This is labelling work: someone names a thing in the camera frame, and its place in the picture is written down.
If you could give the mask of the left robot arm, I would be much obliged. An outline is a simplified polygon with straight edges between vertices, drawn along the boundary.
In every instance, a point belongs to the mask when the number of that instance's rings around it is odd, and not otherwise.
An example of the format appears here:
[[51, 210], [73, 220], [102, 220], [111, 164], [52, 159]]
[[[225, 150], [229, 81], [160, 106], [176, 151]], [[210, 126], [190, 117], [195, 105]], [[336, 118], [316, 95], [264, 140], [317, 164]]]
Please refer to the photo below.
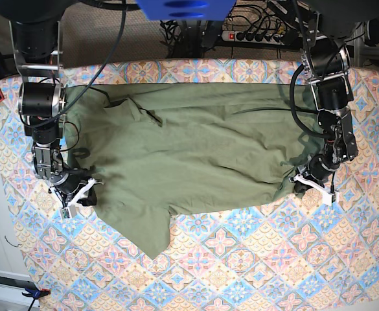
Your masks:
[[[349, 81], [347, 42], [358, 25], [379, 17], [379, 1], [306, 1], [312, 13], [307, 24], [303, 22], [298, 1], [292, 5], [303, 38], [303, 51], [302, 63], [290, 82], [290, 111], [296, 125], [309, 136], [323, 139], [324, 147], [298, 166], [290, 181], [296, 193], [313, 188], [322, 194], [323, 203], [331, 205], [338, 194], [334, 186], [325, 187], [325, 182], [333, 181], [340, 165], [358, 155], [348, 107], [354, 95]], [[321, 132], [308, 128], [297, 115], [295, 83], [302, 72], [308, 75]]]

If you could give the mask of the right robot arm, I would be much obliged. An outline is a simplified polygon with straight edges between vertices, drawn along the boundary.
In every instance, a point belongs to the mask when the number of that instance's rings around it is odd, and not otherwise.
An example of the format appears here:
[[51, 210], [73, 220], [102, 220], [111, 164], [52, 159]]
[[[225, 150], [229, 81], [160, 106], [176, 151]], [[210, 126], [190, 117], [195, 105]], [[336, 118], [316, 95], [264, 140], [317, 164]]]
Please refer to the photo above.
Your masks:
[[74, 204], [94, 206], [98, 184], [86, 168], [72, 168], [60, 150], [60, 119], [79, 100], [67, 102], [60, 80], [61, 19], [74, 1], [0, 1], [0, 16], [10, 24], [16, 70], [22, 78], [18, 113], [25, 135], [33, 140], [35, 175], [51, 184], [49, 191], [68, 211]]

